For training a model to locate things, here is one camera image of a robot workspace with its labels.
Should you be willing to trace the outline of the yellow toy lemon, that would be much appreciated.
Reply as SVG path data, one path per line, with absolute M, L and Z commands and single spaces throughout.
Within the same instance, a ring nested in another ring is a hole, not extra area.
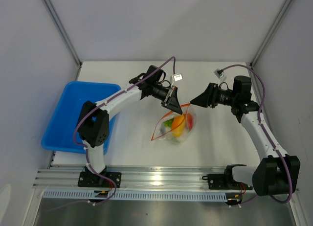
M 185 116 L 184 115 L 176 116 L 172 124 L 172 135 L 174 137 L 181 136 L 184 128 L 185 128 Z

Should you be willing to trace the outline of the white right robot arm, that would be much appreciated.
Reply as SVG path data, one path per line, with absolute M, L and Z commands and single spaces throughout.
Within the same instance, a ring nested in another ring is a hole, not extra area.
M 226 187 L 232 189 L 245 183 L 252 186 L 258 196 L 291 196 L 296 189 L 300 160 L 297 156 L 290 156 L 270 132 L 260 106 L 251 99 L 251 87 L 251 79 L 247 76 L 236 76 L 233 87 L 226 90 L 216 83 L 209 83 L 205 91 L 190 103 L 203 108 L 215 108 L 218 104 L 230 106 L 256 148 L 260 159 L 258 166 L 227 166 L 227 174 L 223 177 Z

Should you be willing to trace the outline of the orange red toy mango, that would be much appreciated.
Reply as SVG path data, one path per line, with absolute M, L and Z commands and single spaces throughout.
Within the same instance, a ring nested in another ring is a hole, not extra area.
M 191 113 L 187 113 L 186 115 L 186 124 L 188 130 L 192 130 L 194 127 L 194 117 Z

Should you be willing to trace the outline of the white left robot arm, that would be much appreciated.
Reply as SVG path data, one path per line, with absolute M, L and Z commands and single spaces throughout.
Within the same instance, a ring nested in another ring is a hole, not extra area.
M 169 86 L 162 83 L 166 77 L 161 68 L 151 65 L 146 73 L 131 79 L 128 85 L 113 95 L 93 103 L 83 104 L 75 134 L 79 134 L 86 151 L 87 169 L 91 172 L 89 181 L 96 187 L 106 182 L 104 161 L 104 143 L 110 134 L 110 120 L 127 106 L 152 96 L 161 101 L 161 105 L 175 113 L 183 114 L 178 101 L 176 81 L 183 79 L 182 74 L 173 73 Z

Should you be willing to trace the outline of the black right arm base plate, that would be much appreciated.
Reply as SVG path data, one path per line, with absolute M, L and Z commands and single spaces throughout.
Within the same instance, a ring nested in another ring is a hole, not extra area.
M 206 181 L 210 190 L 252 190 L 253 187 L 242 182 L 236 182 L 225 174 L 208 174 L 201 178 Z

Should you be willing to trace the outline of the white green toy cauliflower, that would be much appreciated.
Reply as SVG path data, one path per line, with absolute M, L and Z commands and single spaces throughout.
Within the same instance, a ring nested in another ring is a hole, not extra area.
M 173 132 L 168 127 L 160 130 L 161 139 L 166 140 L 170 143 L 181 143 L 184 142 L 188 137 L 188 130 L 184 129 L 180 136 L 174 136 Z

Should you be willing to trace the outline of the clear orange-zipper zip bag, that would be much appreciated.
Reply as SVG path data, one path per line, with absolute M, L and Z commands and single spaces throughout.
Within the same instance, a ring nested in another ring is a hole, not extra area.
M 182 114 L 170 111 L 158 121 L 151 141 L 165 140 L 179 144 L 188 138 L 197 123 L 197 116 L 190 103 L 181 105 L 181 109 Z

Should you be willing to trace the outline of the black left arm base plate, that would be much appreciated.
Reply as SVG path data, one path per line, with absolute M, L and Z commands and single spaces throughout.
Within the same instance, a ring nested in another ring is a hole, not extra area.
M 111 179 L 117 188 L 121 185 L 122 173 L 120 172 L 106 172 L 105 177 Z M 113 184 L 108 180 L 105 180 L 96 174 L 91 173 L 89 170 L 81 172 L 79 175 L 78 187 L 90 187 L 90 188 L 109 188 L 113 187 Z

